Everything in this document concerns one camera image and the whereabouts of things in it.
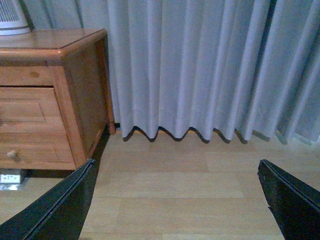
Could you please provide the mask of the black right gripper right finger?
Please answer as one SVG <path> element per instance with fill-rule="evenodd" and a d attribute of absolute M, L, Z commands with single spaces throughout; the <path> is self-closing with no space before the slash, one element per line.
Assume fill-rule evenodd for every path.
<path fill-rule="evenodd" d="M 286 240 L 320 238 L 320 192 L 267 159 L 258 178 L 278 227 Z"/>

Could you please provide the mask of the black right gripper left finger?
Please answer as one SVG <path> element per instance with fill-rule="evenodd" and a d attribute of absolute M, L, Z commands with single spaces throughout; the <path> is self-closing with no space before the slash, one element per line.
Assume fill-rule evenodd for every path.
<path fill-rule="evenodd" d="M 95 160 L 67 178 L 0 226 L 2 240 L 77 240 L 95 189 Z"/>

